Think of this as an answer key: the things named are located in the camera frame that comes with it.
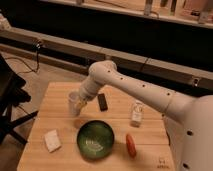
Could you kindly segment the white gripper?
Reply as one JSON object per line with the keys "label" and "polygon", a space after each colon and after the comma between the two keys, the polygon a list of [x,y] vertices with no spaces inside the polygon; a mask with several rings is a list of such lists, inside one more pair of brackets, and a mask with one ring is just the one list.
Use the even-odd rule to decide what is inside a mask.
{"label": "white gripper", "polygon": [[77,110],[81,110],[86,104],[86,101],[91,101],[97,96],[97,87],[92,83],[82,83],[79,88],[79,97],[82,100],[78,100],[75,104]]}

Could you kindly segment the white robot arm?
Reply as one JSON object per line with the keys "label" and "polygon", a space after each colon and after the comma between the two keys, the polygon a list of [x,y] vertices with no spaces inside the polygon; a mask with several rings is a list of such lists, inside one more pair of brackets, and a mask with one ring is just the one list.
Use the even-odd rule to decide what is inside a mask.
{"label": "white robot arm", "polygon": [[179,171],[213,171],[213,95],[193,97],[117,71],[111,60],[93,63],[79,88],[81,101],[93,100],[105,85],[142,101],[183,126]]}

